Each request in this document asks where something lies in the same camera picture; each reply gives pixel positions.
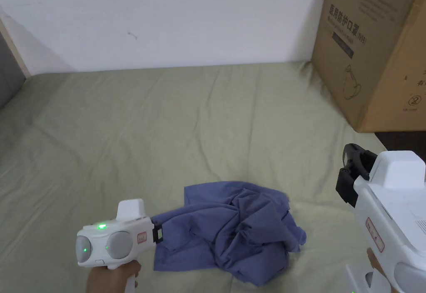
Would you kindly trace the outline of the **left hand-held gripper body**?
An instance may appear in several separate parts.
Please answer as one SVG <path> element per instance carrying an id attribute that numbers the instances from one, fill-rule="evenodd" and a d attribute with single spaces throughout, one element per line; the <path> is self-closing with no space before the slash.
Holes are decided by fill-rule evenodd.
<path id="1" fill-rule="evenodd" d="M 162 226 L 145 214 L 142 199 L 123 200 L 116 218 L 84 226 L 77 233 L 76 257 L 81 267 L 116 269 L 137 261 L 147 250 L 163 241 Z M 131 276 L 124 293 L 134 293 L 137 276 Z"/>

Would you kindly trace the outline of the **person's right hand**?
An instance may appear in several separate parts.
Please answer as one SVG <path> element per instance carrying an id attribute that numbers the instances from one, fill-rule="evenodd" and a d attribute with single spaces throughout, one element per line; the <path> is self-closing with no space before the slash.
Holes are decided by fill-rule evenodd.
<path id="1" fill-rule="evenodd" d="M 380 266 L 380 263 L 377 260 L 373 250 L 371 248 L 368 248 L 366 252 L 367 252 L 367 256 L 372 268 L 376 269 L 380 274 L 384 275 L 384 271 L 382 267 Z"/>

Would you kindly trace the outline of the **person's left hand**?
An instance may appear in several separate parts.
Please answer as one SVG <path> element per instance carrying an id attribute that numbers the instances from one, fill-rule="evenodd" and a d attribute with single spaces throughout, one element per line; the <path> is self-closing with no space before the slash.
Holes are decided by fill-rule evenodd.
<path id="1" fill-rule="evenodd" d="M 94 267 L 90 270 L 87 283 L 87 293 L 124 293 L 127 280 L 131 276 L 138 276 L 141 264 L 131 261 L 116 269 L 108 269 L 106 266 Z"/>

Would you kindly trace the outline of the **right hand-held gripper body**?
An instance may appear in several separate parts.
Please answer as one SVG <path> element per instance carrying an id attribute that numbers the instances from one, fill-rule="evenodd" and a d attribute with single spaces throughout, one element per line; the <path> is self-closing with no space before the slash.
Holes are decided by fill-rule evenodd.
<path id="1" fill-rule="evenodd" d="M 339 170 L 336 191 L 353 207 L 384 275 L 370 264 L 347 264 L 352 293 L 419 293 L 426 284 L 425 162 L 413 151 L 377 154 L 369 181 Z"/>

